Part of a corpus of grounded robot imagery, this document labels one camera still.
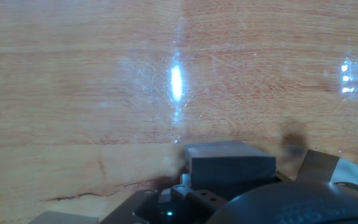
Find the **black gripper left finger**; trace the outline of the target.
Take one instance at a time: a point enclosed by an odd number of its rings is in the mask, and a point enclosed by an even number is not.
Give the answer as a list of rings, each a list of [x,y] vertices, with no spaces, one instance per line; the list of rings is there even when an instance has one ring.
[[[198,224],[227,204],[209,190],[191,188],[191,175],[161,192],[138,190],[101,221],[101,224]]]

